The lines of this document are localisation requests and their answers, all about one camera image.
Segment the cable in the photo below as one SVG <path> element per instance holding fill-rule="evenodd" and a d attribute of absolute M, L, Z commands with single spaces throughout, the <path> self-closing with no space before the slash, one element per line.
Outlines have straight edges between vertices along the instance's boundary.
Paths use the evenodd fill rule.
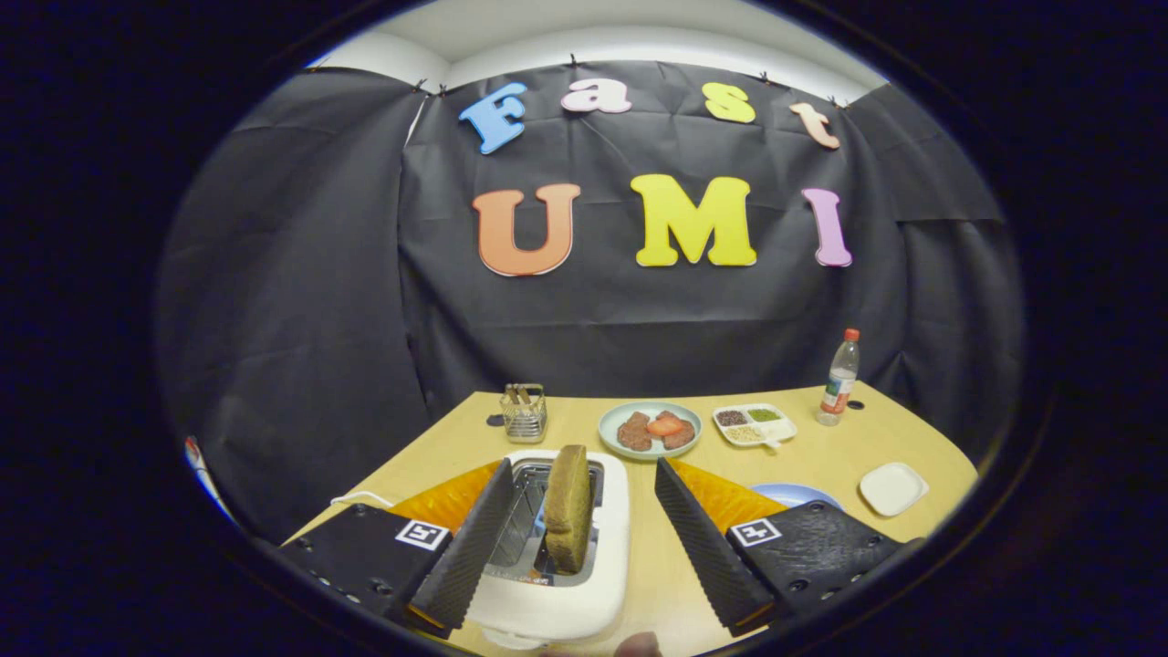
<path fill-rule="evenodd" d="M 368 497 L 371 497 L 371 498 L 376 499 L 377 502 L 384 504 L 385 509 L 389 509 L 390 506 L 394 506 L 392 503 L 385 502 L 384 498 L 382 498 L 381 496 L 378 496 L 376 493 L 371 493 L 369 491 L 356 491 L 356 492 L 350 492 L 349 495 L 342 495 L 341 497 L 334 497 L 333 499 L 328 500 L 328 505 L 332 506 L 332 505 L 336 504 L 338 502 L 347 502 L 349 499 L 353 499 L 354 497 L 361 497 L 361 496 L 368 496 Z"/>

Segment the plastic bottle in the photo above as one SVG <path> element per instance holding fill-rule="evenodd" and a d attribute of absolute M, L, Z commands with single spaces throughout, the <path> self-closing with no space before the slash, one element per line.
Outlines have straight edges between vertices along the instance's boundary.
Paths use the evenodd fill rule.
<path fill-rule="evenodd" d="M 851 396 L 851 385 L 856 382 L 860 373 L 860 331 L 848 328 L 843 332 L 843 344 L 835 351 L 832 359 L 832 369 L 827 375 L 827 388 L 823 390 L 823 401 L 819 404 L 815 420 L 820 424 L 835 427 L 840 423 L 843 410 L 848 407 L 848 397 Z"/>

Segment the bottle label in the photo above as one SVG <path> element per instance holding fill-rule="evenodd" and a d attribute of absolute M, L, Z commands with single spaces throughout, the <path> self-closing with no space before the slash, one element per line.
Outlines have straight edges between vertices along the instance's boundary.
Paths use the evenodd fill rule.
<path fill-rule="evenodd" d="M 851 396 L 851 385 L 855 379 L 827 378 L 827 388 L 823 390 L 823 401 L 819 404 L 826 413 L 843 413 L 843 408 Z"/>

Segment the yellow letter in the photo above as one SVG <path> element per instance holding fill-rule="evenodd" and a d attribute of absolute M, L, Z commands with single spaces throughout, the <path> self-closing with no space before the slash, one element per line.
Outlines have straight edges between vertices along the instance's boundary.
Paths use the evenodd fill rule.
<path fill-rule="evenodd" d="M 737 178 L 715 178 L 705 188 L 701 205 L 686 195 L 672 175 L 638 175 L 630 184 L 645 201 L 645 248 L 637 251 L 641 267 L 669 267 L 677 251 L 669 245 L 669 231 L 686 254 L 697 263 L 714 233 L 709 258 L 714 264 L 748 267 L 758 262 L 746 231 L 746 194 L 750 185 Z"/>
<path fill-rule="evenodd" d="M 702 94 L 709 101 L 705 109 L 717 118 L 750 123 L 755 120 L 755 108 L 748 103 L 746 92 L 737 87 L 710 82 L 702 85 Z"/>

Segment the black fabric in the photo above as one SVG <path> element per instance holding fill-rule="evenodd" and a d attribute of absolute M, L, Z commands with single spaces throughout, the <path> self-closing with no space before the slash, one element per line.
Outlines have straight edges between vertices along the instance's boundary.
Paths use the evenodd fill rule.
<path fill-rule="evenodd" d="M 626 83 L 633 109 L 571 115 L 576 79 Z M 528 91 L 524 132 L 489 155 L 458 115 L 509 82 Z M 743 89 L 752 124 L 714 118 L 707 82 Z M 433 98 L 405 150 L 401 248 L 406 324 L 432 419 L 477 389 L 540 381 L 549 394 L 670 396 L 821 385 L 843 328 L 861 379 L 945 433 L 976 462 L 1018 380 L 1021 304 L 992 195 L 955 144 L 891 88 L 848 110 L 744 75 L 614 62 L 521 71 Z M 830 120 L 842 146 L 806 133 L 792 103 Z M 641 268 L 644 205 L 630 181 L 662 173 L 696 203 L 709 180 L 750 184 L 758 263 L 703 256 Z M 572 182 L 570 257 L 536 277 L 489 271 L 477 250 L 479 194 L 520 189 L 515 242 L 544 237 L 537 187 Z M 839 194 L 854 263 L 816 263 L 801 189 Z"/>
<path fill-rule="evenodd" d="M 1021 394 L 1024 307 L 1008 224 L 960 146 L 903 92 L 876 89 L 847 116 L 891 192 L 908 261 L 904 341 L 869 382 L 976 464 Z"/>
<path fill-rule="evenodd" d="M 563 110 L 589 77 L 626 83 L 633 109 Z M 482 155 L 458 115 L 514 81 L 528 87 L 526 131 Z M 745 90 L 756 120 L 710 116 L 707 82 Z M 840 150 L 807 136 L 797 102 L 829 118 Z M 649 173 L 695 203 L 715 177 L 749 182 L 757 264 L 640 267 L 644 202 L 630 182 Z M 515 240 L 535 248 L 535 189 L 557 182 L 582 188 L 570 257 L 543 276 L 488 270 L 474 198 L 522 191 Z M 850 267 L 815 261 L 808 187 L 839 194 Z M 199 436 L 237 514 L 278 542 L 474 390 L 819 386 L 847 326 L 862 331 L 861 379 L 976 463 L 1017 393 L 1015 270 L 992 194 L 891 88 L 841 110 L 739 74 L 612 62 L 427 98 L 321 69 L 257 106 L 187 195 L 162 264 L 159 355 L 179 429 Z"/>
<path fill-rule="evenodd" d="M 158 297 L 171 412 L 277 544 L 426 427 L 395 213 L 423 98 L 362 71 L 294 77 L 223 140 L 174 223 Z"/>

